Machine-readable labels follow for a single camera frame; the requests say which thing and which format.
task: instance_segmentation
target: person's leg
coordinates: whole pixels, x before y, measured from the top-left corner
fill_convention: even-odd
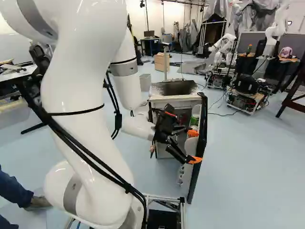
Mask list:
[[[2,215],[0,215],[0,228],[1,229],[18,229],[18,225],[10,224]]]
[[[26,208],[30,206],[33,195],[34,193],[26,190],[15,177],[4,173],[0,165],[0,196],[18,204],[20,208]]]

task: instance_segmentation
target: shoe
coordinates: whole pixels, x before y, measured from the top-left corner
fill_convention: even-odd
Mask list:
[[[46,208],[50,208],[52,205],[47,201],[47,199],[42,197],[36,197],[33,196],[30,206],[25,208],[26,211],[36,211],[36,210],[42,210]]]
[[[10,224],[8,227],[4,226],[4,229],[18,229],[19,225],[17,224]]]

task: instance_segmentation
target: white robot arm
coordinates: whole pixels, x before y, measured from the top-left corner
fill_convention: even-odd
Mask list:
[[[48,113],[69,114],[101,107],[103,80],[111,63],[122,105],[134,109],[141,103],[124,0],[2,0],[0,9],[18,33],[57,44],[41,86]],[[111,139],[103,113],[97,109],[53,119],[133,184],[132,173]],[[54,139],[66,160],[45,178],[44,192],[52,205],[95,229],[117,229],[131,214],[133,204],[141,207],[132,194],[92,169],[55,134]],[[143,215],[143,207],[138,214]]]
[[[276,41],[280,40],[281,36],[283,36],[286,32],[286,24],[288,17],[288,9],[293,0],[287,0],[282,3],[280,8],[275,13],[274,23],[271,27],[267,28],[265,33],[267,37],[266,45],[275,45]]]
[[[226,33],[221,39],[219,39],[212,47],[209,48],[209,51],[212,52],[212,57],[214,56],[214,65],[219,64],[222,61],[222,55],[226,55],[226,64],[229,65],[231,62],[232,55],[230,51],[233,48],[234,41],[236,37],[229,33]]]

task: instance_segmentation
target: metal sink basin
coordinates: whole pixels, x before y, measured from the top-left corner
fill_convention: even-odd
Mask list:
[[[171,96],[197,93],[198,87],[194,80],[152,83],[150,88],[150,95]]]

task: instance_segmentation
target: light blue floor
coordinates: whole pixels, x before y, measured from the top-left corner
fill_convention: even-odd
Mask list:
[[[180,58],[173,54],[171,62],[179,62]],[[193,59],[183,56],[184,61]],[[177,69],[171,67],[168,77],[181,77]],[[163,79],[163,73],[155,71],[151,63],[140,66],[139,71],[151,73],[153,82]],[[202,76],[183,76],[205,85]],[[209,104],[222,96],[221,91],[213,89],[205,89],[204,93]],[[113,107],[106,91],[104,96],[104,110],[112,131]],[[287,108],[280,119],[275,118],[285,96],[273,96],[270,105],[253,116],[243,113],[208,116],[208,145],[193,204],[187,207],[189,229],[305,227],[305,114]],[[218,108],[221,102],[210,112],[225,115],[235,111],[225,104]],[[21,130],[38,122],[35,114],[31,114],[26,122],[0,130],[2,169],[31,190],[41,188],[49,169],[63,160],[48,128],[20,135]],[[185,189],[176,185],[179,166],[176,161],[150,159],[149,142],[123,133],[115,142],[133,171],[140,191],[169,197],[186,194]],[[7,204],[0,199],[0,207],[14,211]],[[18,215],[10,220],[18,222],[21,229],[27,229],[28,222]],[[47,212],[46,217],[48,229],[63,228],[65,214],[54,209]]]

